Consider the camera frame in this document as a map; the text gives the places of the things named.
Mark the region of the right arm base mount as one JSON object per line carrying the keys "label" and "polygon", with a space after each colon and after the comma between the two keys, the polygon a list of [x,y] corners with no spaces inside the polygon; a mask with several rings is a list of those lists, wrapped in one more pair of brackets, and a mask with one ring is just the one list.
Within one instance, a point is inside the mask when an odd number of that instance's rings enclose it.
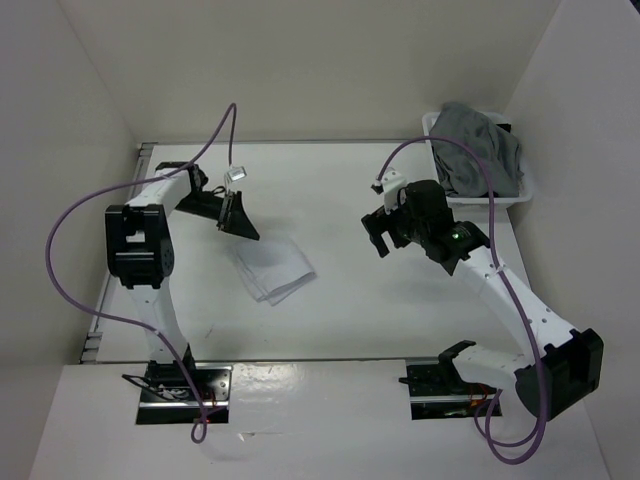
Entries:
{"label": "right arm base mount", "polygon": [[496,393],[484,384],[448,383],[445,367],[435,357],[408,361],[398,382],[407,388],[413,421],[471,418]]}

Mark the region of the white skirt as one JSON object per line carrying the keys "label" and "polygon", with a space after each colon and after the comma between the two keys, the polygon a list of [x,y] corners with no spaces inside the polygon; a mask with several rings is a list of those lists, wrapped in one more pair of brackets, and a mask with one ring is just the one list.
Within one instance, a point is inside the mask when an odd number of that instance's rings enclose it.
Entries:
{"label": "white skirt", "polygon": [[306,255],[285,236],[244,240],[233,245],[230,254],[249,295],[270,306],[317,278]]}

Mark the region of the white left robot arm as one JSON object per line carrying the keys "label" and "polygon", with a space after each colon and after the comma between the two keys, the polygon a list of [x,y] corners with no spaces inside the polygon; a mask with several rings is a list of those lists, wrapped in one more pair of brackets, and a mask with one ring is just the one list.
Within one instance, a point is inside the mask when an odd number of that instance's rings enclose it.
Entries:
{"label": "white left robot arm", "polygon": [[214,221],[224,233],[258,241],[260,234],[245,212],[243,194],[232,187],[245,176],[244,168],[232,167],[223,186],[207,191],[208,177],[197,165],[162,162],[137,196],[105,212],[109,272],[128,291],[145,325],[150,348],[146,378],[176,399],[196,393],[199,375],[169,287],[175,251],[168,218],[174,211],[195,215]]}

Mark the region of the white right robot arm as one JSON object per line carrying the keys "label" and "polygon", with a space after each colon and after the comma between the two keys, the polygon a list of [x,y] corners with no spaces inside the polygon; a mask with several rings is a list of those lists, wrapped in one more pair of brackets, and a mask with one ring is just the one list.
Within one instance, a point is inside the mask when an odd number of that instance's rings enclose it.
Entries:
{"label": "white right robot arm", "polygon": [[450,393],[481,383],[515,393],[534,416],[552,420],[595,391],[604,342],[593,330],[577,330],[554,313],[502,261],[474,223],[457,221],[434,180],[408,182],[392,171],[372,185],[383,204],[361,222],[379,256],[412,243],[492,311],[521,351],[509,354],[461,341],[443,351],[438,381]]}

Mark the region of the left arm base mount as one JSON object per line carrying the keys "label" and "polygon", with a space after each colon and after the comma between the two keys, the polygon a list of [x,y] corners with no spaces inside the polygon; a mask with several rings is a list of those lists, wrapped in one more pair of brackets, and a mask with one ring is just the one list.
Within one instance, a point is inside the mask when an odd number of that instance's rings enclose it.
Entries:
{"label": "left arm base mount", "polygon": [[[226,424],[229,420],[232,366],[196,363],[190,374],[207,410],[207,423]],[[144,374],[122,374],[121,378],[140,393],[137,425],[192,424],[201,416],[196,396],[176,365],[150,362]]]}

